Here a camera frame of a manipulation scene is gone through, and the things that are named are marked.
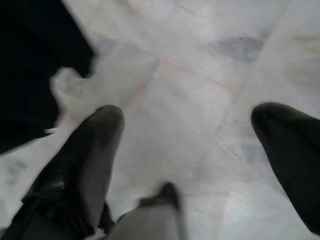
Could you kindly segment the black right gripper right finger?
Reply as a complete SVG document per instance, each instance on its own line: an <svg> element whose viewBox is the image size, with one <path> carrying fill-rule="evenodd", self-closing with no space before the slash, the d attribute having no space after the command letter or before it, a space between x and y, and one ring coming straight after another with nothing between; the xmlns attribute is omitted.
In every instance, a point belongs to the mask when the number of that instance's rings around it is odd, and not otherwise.
<svg viewBox="0 0 320 240"><path fill-rule="evenodd" d="M257 105L251 124L297 214L320 233L320 121L277 102Z"/></svg>

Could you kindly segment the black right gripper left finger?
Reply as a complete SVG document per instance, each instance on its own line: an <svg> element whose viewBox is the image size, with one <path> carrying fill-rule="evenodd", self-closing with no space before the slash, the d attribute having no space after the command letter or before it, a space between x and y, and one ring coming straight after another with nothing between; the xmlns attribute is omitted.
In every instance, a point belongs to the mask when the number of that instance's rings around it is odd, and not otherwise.
<svg viewBox="0 0 320 240"><path fill-rule="evenodd" d="M124 130L123 111L98 108L39 173L4 240L83 240L114 226L106 196Z"/></svg>

